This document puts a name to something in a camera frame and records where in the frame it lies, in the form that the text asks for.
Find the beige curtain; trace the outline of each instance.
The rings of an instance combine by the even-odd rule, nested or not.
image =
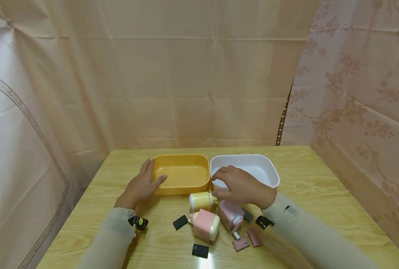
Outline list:
[[[310,144],[399,247],[399,0],[322,0],[282,145]]]
[[[0,269],[37,264],[80,194],[0,18]]]
[[[117,148],[275,144],[318,0],[0,0],[0,268]]]

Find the plastic container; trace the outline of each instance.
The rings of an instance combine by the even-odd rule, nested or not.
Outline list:
[[[189,216],[188,222],[193,224],[193,234],[201,240],[214,244],[219,234],[218,215],[200,209],[199,212],[192,213]]]
[[[219,202],[210,192],[198,192],[189,195],[189,203],[190,212],[196,212],[200,209],[211,211],[211,207]]]
[[[217,212],[223,225],[228,231],[231,231],[238,240],[238,228],[244,222],[244,210],[236,203],[222,200],[219,203]]]
[[[153,178],[168,175],[155,191],[156,195],[189,195],[207,190],[210,181],[210,164],[200,154],[160,155],[155,158]]]
[[[270,159],[259,154],[215,156],[210,161],[210,175],[214,175],[220,167],[229,165],[247,171],[250,175],[257,178],[258,181],[271,188],[276,188],[280,183],[280,177]],[[228,189],[226,184],[219,179],[213,181],[213,185],[215,189]]]

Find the small pink piece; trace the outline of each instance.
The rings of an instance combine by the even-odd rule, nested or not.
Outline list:
[[[233,241],[232,244],[237,252],[250,246],[249,241],[245,237],[241,237],[239,240]]]
[[[253,247],[258,247],[262,244],[261,241],[259,240],[258,235],[256,235],[253,229],[248,229],[247,233],[250,237],[250,240],[252,241]]]

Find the pink lotion bottle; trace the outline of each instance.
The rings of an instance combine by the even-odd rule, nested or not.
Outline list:
[[[219,203],[217,212],[225,228],[231,231],[235,239],[238,240],[240,236],[237,230],[244,222],[244,210],[236,203],[222,200]]]
[[[209,244],[214,244],[219,234],[220,218],[216,214],[200,209],[194,212],[187,220],[193,224],[193,234]]]

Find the beige sleeve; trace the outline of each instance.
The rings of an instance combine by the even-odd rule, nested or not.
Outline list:
[[[263,215],[273,231],[318,269],[377,268],[356,246],[278,193]]]
[[[135,228],[128,223],[134,215],[131,209],[110,210],[78,269],[120,269],[135,237]]]

